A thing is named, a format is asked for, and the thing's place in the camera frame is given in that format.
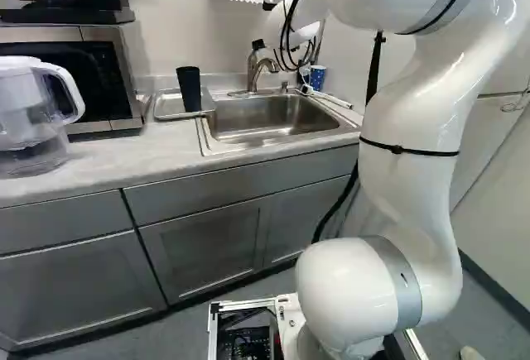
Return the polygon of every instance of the microwave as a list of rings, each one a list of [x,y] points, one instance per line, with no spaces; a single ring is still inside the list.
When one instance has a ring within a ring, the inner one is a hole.
[[[86,110],[78,122],[65,127],[68,134],[142,127],[123,26],[3,26],[0,55],[35,56],[70,72]],[[58,109],[70,114],[62,83],[53,76],[45,80]]]

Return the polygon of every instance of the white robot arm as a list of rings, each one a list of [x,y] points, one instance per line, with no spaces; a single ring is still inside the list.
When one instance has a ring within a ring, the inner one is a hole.
[[[369,354],[367,343],[441,319],[455,306],[462,270],[449,215],[451,177],[465,121],[484,82],[527,27],[527,5],[299,0],[291,46],[304,40],[296,37],[299,29],[328,8],[347,25],[417,41],[401,76],[368,105],[360,139],[361,185],[392,223],[367,237],[319,242],[296,266],[307,326],[333,357]],[[283,8],[276,6],[267,21],[268,44],[278,44]]]

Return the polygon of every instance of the stainless steel sink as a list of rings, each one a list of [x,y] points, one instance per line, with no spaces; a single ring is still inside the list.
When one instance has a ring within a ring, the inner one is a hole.
[[[215,110],[197,120],[205,155],[242,151],[359,128],[322,103],[297,94],[255,94],[246,98],[215,99]]]

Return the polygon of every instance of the floor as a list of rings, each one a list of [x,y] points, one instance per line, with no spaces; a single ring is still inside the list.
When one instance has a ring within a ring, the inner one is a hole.
[[[246,300],[293,292],[292,270],[223,295]],[[208,304],[108,338],[62,349],[31,360],[205,360]],[[471,345],[487,360],[530,359],[530,333],[514,321],[484,289],[465,275],[464,291],[455,311],[443,322],[416,329],[430,360],[458,358]]]

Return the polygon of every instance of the black cup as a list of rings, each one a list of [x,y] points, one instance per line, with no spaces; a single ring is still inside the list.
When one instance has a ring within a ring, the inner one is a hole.
[[[200,103],[200,69],[196,66],[176,68],[176,77],[181,86],[182,101],[187,112],[202,110]]]

